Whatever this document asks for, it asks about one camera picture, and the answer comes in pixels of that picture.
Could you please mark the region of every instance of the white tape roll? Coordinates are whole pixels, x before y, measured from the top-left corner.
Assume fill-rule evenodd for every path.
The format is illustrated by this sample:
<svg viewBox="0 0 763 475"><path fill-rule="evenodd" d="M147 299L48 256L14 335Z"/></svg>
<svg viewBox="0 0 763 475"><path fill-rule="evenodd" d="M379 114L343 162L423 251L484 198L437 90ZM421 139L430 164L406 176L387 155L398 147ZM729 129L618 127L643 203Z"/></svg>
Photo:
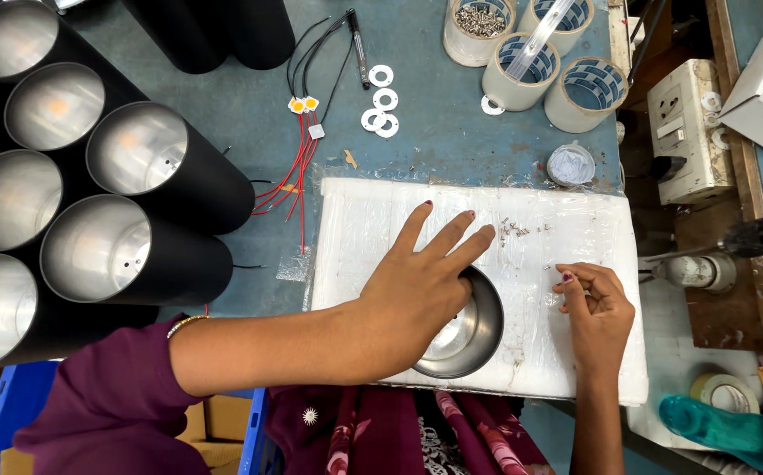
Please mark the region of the white tape roll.
<svg viewBox="0 0 763 475"><path fill-rule="evenodd" d="M531 0L525 7L522 19L519 20L519 27L516 28L520 33L533 33L539 26L540 20L548 13L555 0ZM592 23L592 16L595 14L595 8L592 7L589 0L575 0L566 16L560 20L557 29L548 38L548 42L555 46L560 57L566 56L575 46L580 35Z"/></svg>
<svg viewBox="0 0 763 475"><path fill-rule="evenodd" d="M511 33L501 39L487 63L481 79L481 89L496 105L507 111L524 111L539 101L560 71L560 58L550 43L546 43L531 68L517 81L504 71L522 49L529 35Z"/></svg>
<svg viewBox="0 0 763 475"><path fill-rule="evenodd" d="M628 95L627 75L601 58L578 58L566 66L545 96L545 115L570 134L593 130Z"/></svg>
<svg viewBox="0 0 763 475"><path fill-rule="evenodd" d="M692 383L690 397L732 413L759 414L754 391L729 374L702 374Z"/></svg>
<svg viewBox="0 0 763 475"><path fill-rule="evenodd" d="M450 0L445 12L443 48L452 61L469 67L487 64L501 38L513 31L516 21L516 1L513 0ZM492 37L476 37L460 28L455 14L463 7L486 7L504 18L504 31Z"/></svg>

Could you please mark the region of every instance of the bracelet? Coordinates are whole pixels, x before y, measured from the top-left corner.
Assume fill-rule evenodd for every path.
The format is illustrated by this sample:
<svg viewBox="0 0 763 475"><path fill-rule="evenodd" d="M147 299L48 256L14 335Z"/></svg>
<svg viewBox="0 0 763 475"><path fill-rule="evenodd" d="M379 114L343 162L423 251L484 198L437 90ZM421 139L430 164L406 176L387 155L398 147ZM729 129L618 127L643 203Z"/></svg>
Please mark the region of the bracelet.
<svg viewBox="0 0 763 475"><path fill-rule="evenodd" d="M194 317L185 318L184 320L181 320L181 321L177 322L176 325L173 325L173 328L171 328L170 331L168 332L168 338L173 336L173 334L176 333L177 329L182 328L183 326L187 325L188 323L190 323L192 321L199 320L199 319L202 319L202 318L211 318L211 317L209 315L197 315L197 316L194 316Z"/></svg>

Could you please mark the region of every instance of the hand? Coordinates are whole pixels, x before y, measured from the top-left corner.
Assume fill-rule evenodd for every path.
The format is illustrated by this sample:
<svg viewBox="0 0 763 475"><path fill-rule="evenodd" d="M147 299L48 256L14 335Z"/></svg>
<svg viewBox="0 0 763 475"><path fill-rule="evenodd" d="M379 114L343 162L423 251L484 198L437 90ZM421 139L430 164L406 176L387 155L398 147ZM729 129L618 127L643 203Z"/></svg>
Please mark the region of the hand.
<svg viewBox="0 0 763 475"><path fill-rule="evenodd" d="M569 314L578 379L617 382L635 313L624 296L622 282L612 269L600 265L556 267L563 273L563 281L552 290L566 297L559 311Z"/></svg>
<svg viewBox="0 0 763 475"><path fill-rule="evenodd" d="M365 347L367 380L413 366L440 329L467 304L472 285L460 272L489 248L495 237L484 226L449 254L475 218L463 211L421 251L413 252L432 203L417 206L393 247L354 301L362 309L350 325Z"/></svg>

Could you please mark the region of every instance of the adhesive tape piece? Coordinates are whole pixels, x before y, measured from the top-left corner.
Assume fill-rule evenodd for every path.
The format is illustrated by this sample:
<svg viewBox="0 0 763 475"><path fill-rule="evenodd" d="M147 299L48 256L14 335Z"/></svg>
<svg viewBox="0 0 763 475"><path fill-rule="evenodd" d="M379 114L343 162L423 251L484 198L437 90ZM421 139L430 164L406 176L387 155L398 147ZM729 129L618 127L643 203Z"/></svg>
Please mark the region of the adhesive tape piece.
<svg viewBox="0 0 763 475"><path fill-rule="evenodd" d="M495 52L501 38L510 33L516 22L515 1L492 0L479 5L489 8L490 12L504 18L504 30L495 37L475 37L464 31L457 23L456 14L464 6L470 5L471 0L451 0L445 13L443 27L443 48L452 61L461 66L477 68L486 66Z"/></svg>
<svg viewBox="0 0 763 475"><path fill-rule="evenodd" d="M712 143L722 150L730 150L730 144L722 139L722 135L725 135L726 133L727 127L717 128L716 131L712 133Z"/></svg>
<svg viewBox="0 0 763 475"><path fill-rule="evenodd" d="M378 73L384 73L386 75L384 81L378 79ZM373 66L369 71L369 81L373 83L375 87L387 87L393 82L393 70L390 66L376 64L376 66Z"/></svg>
<svg viewBox="0 0 763 475"><path fill-rule="evenodd" d="M509 65L513 61L529 36L527 33L512 33L502 38L481 79L481 89L488 99L507 111L519 112L531 108L559 76L560 58L549 43L537 55L526 75L522 76L523 81L515 80L504 71L501 65Z"/></svg>
<svg viewBox="0 0 763 475"><path fill-rule="evenodd" d="M702 374L692 383L690 397L732 413L759 414L754 391L729 374Z"/></svg>
<svg viewBox="0 0 763 475"><path fill-rule="evenodd" d="M531 0L525 7L525 12L522 14L522 19L519 20L516 31L533 33L553 3L552 0ZM575 0L566 16L560 20L558 28L551 37L548 37L548 42L554 45L560 57L566 56L575 46L580 35L592 23L594 13L595 8L592 7L589 0Z"/></svg>
<svg viewBox="0 0 763 475"><path fill-rule="evenodd" d="M589 132L622 105L628 95L627 79L607 59L578 58L566 65L558 83L545 95L545 115L564 132Z"/></svg>
<svg viewBox="0 0 763 475"><path fill-rule="evenodd" d="M381 98L385 96L390 97L390 104L387 104L386 106L381 103ZM399 105L399 95L387 87L379 89L373 95L373 105L382 111L392 111L396 108L397 105Z"/></svg>
<svg viewBox="0 0 763 475"><path fill-rule="evenodd" d="M376 118L372 124L369 123L370 117ZM387 114L381 109L367 109L361 116L361 125L367 132L376 132L379 128L384 127L384 124L387 124Z"/></svg>
<svg viewBox="0 0 763 475"><path fill-rule="evenodd" d="M501 107L493 107L489 102L489 97L486 95L481 98L481 110L488 116L497 116L504 112L504 109Z"/></svg>
<svg viewBox="0 0 763 475"><path fill-rule="evenodd" d="M396 133L399 131L399 119L397 119L396 116L393 114L387 114L387 122L391 124L390 128L379 128L376 130L376 135L379 137L384 137L385 139L389 139L393 135L396 135Z"/></svg>
<svg viewBox="0 0 763 475"><path fill-rule="evenodd" d="M722 121L718 120L718 113L706 113L704 114L704 125L708 128L715 128L722 125Z"/></svg>
<svg viewBox="0 0 763 475"><path fill-rule="evenodd" d="M717 92L704 92L704 95L701 96L701 106L711 113L720 113L722 111L722 97Z"/></svg>

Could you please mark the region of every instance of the white washer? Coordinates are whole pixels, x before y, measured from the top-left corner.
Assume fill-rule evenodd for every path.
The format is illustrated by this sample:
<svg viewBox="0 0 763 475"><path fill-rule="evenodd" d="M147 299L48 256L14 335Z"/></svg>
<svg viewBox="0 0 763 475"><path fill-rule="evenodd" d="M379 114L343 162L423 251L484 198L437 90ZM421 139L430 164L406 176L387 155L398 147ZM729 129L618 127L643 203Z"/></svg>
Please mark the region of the white washer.
<svg viewBox="0 0 763 475"><path fill-rule="evenodd" d="M387 96L390 97L390 104L386 106L381 103L381 98ZM392 89L382 88L376 91L373 95L373 105L382 111L392 111L399 104L399 95Z"/></svg>
<svg viewBox="0 0 763 475"><path fill-rule="evenodd" d="M396 135L396 133L399 131L399 119L397 119L396 116L393 114L387 114L387 122L392 124L390 128L387 130L384 128L379 128L376 130L376 135L379 137L384 137L385 139L389 139L393 135Z"/></svg>
<svg viewBox="0 0 763 475"><path fill-rule="evenodd" d="M376 117L376 120L372 124L369 123L370 117ZM364 126L364 130L367 132L376 132L376 130L384 127L387 124L387 113L381 109L367 109L364 111L364 115L361 116L361 125Z"/></svg>
<svg viewBox="0 0 763 475"><path fill-rule="evenodd" d="M481 110L484 111L488 116L497 116L504 112L504 109L501 107L493 107L489 103L489 98L485 95L481 98Z"/></svg>
<svg viewBox="0 0 763 475"><path fill-rule="evenodd" d="M384 81L377 79L376 74L378 73L384 73L387 75ZM391 82L393 82L393 70L390 68L390 66L386 66L384 64L376 64L376 66L373 66L373 68L369 71L369 81L373 83L375 87L387 87Z"/></svg>

